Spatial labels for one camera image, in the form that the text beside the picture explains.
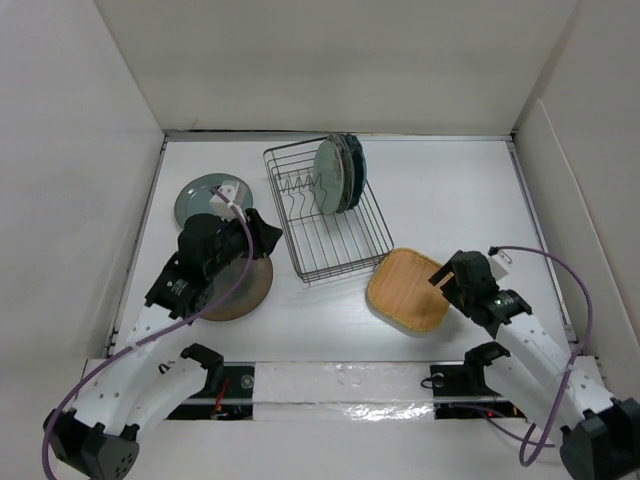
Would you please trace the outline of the grey-blue round plate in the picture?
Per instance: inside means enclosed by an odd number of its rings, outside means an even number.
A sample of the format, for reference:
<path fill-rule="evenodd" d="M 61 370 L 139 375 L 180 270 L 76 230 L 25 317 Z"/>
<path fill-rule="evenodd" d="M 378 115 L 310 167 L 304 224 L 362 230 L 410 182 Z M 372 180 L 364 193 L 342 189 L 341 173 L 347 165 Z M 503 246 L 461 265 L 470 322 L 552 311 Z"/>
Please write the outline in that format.
<path fill-rule="evenodd" d="M 245 195 L 240 206 L 242 210 L 253 207 L 253 194 L 249 185 L 241 178 L 226 174 L 212 173 L 201 176 L 189 182 L 179 193 L 174 204 L 174 216 L 180 228 L 184 227 L 186 220 L 196 214 L 213 214 L 209 201 L 212 197 L 210 189 L 223 182 L 240 182 L 245 188 Z"/>

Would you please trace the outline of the light green flower plate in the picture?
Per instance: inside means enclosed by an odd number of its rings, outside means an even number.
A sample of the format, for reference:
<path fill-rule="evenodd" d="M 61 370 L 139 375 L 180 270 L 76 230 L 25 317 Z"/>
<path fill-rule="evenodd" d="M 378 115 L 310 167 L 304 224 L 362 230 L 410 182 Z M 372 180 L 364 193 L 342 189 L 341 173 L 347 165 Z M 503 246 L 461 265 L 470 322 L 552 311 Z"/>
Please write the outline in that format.
<path fill-rule="evenodd" d="M 327 137 L 318 146 L 313 163 L 313 193 L 318 209 L 334 214 L 342 199 L 344 169 L 338 141 Z"/>

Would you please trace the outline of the blue floral white plate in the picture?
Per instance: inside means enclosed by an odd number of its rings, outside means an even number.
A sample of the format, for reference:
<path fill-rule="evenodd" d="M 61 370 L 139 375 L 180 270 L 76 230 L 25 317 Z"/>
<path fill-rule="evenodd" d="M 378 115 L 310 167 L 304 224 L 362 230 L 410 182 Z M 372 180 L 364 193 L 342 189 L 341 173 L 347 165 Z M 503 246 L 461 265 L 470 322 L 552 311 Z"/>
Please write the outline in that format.
<path fill-rule="evenodd" d="M 355 167 L 348 143 L 346 142 L 345 136 L 343 134 L 337 135 L 337 144 L 340 150 L 344 177 L 344 186 L 337 213 L 344 213 L 348 210 L 353 197 L 353 190 L 355 185 Z"/>

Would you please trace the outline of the foil-taped front rail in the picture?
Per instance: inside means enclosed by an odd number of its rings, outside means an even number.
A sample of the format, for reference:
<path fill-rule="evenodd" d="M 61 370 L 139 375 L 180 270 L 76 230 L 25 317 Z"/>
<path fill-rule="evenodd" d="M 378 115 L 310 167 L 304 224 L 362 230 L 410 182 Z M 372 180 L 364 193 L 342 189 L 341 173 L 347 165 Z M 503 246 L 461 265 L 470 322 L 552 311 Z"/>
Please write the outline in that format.
<path fill-rule="evenodd" d="M 221 386 L 184 401 L 172 420 L 412 421 L 518 418 L 493 394 L 450 393 L 446 362 L 232 363 Z"/>

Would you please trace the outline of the orange woven square plate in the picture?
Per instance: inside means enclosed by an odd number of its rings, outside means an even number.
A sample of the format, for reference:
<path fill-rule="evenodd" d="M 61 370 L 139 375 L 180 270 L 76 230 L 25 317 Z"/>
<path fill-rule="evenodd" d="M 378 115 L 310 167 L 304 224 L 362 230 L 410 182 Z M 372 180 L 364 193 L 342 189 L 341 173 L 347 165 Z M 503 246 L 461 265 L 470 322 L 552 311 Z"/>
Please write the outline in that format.
<path fill-rule="evenodd" d="M 396 248 L 379 264 L 366 288 L 369 306 L 410 333 L 436 330 L 450 303 L 429 279 L 441 264 L 410 249 Z"/>

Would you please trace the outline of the teal scalloped plate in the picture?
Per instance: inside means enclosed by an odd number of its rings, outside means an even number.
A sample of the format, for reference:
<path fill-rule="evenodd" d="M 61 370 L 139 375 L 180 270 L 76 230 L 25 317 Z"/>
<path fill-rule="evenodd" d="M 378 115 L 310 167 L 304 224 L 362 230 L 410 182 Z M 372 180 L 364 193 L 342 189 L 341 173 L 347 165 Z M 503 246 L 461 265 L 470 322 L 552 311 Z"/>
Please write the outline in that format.
<path fill-rule="evenodd" d="M 348 209 L 354 209 L 361 198 L 367 176 L 367 165 L 360 140 L 353 134 L 345 134 L 344 139 L 354 165 L 354 187 Z"/>

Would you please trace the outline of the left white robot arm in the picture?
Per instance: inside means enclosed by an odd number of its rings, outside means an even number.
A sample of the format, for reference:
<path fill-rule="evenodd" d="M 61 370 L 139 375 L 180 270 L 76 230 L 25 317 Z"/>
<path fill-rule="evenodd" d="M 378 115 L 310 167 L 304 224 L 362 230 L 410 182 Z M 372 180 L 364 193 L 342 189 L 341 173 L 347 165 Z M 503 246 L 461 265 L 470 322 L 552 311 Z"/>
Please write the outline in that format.
<path fill-rule="evenodd" d="M 199 343 L 179 346 L 175 331 L 219 307 L 216 277 L 236 260 L 251 264 L 274 251 L 280 228 L 254 208 L 231 207 L 235 217 L 188 218 L 177 249 L 145 296 L 144 308 L 122 349 L 87 373 L 46 417 L 41 464 L 48 479 L 57 459 L 88 479 L 123 479 L 140 451 L 141 439 L 180 403 L 222 387 L 224 358 Z"/>

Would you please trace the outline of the brown speckled round plate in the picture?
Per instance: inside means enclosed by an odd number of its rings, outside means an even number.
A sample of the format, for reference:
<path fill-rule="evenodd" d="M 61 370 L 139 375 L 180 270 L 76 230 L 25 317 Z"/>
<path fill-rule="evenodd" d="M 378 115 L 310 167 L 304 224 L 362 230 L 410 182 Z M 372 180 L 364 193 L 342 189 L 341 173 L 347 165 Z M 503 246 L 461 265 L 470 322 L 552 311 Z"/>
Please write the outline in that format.
<path fill-rule="evenodd" d="M 234 260 L 214 279 L 214 292 L 206 307 L 216 304 L 241 277 L 246 265 L 245 258 Z M 270 257 L 251 262 L 242 282 L 215 309 L 201 315 L 201 318 L 213 322 L 227 322 L 239 319 L 254 311 L 267 297 L 273 282 L 273 264 Z"/>

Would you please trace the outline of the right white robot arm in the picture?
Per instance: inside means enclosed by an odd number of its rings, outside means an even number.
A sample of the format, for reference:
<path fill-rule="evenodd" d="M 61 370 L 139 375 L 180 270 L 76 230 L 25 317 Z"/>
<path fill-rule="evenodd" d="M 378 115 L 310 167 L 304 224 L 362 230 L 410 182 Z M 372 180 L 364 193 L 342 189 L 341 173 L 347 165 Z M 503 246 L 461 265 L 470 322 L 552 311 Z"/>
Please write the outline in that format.
<path fill-rule="evenodd" d="M 518 409 L 540 436 L 521 441 L 530 466 L 555 447 L 573 479 L 621 479 L 639 469 L 639 403 L 621 400 L 575 364 L 544 330 L 531 306 L 498 281 L 508 272 L 501 247 L 457 251 L 430 284 L 490 341 L 469 350 L 460 365 L 432 368 L 437 397 L 496 396 Z"/>

